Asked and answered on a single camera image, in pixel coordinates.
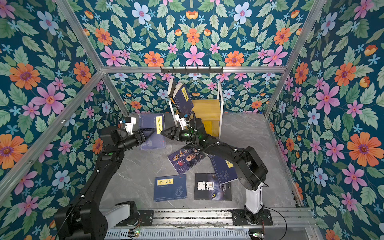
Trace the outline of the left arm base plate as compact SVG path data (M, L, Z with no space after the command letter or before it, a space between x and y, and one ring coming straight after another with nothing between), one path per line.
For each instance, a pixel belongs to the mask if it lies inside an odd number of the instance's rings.
M116 227L147 227L152 225L153 219L153 210L133 211L127 219L119 222Z

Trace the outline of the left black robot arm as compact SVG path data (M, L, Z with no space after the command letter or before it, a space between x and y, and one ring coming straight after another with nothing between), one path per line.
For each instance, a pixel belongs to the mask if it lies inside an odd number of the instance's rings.
M125 151L146 142L155 129L139 129L128 133L116 126L101 132L104 148L96 166L81 192L66 207L55 213L58 238L61 240L103 240L109 229L121 222L136 225L141 218L136 203L127 201L103 214L100 203L104 192L122 164Z

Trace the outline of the navy book yellow label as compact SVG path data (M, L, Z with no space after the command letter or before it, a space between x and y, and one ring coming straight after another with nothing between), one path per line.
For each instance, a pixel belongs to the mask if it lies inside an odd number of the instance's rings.
M192 102L192 98L188 92L186 85L176 85L176 89L173 93L173 100L179 113L183 116L189 115L190 112L193 110L194 104Z

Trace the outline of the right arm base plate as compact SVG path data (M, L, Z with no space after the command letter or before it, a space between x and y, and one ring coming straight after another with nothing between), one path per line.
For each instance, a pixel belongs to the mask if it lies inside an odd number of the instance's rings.
M262 209L256 215L243 209L230 210L234 226L272 226L273 219L269 210Z

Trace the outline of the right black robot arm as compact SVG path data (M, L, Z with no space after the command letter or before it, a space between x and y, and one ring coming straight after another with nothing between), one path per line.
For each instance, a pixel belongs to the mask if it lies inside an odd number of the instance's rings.
M173 141L190 142L199 153L214 155L233 164L238 180L246 189L244 218L250 225L259 222L265 210L263 190L268 186L265 183L268 169L254 148L234 147L211 136L200 118L191 120L184 130L170 127L161 134Z

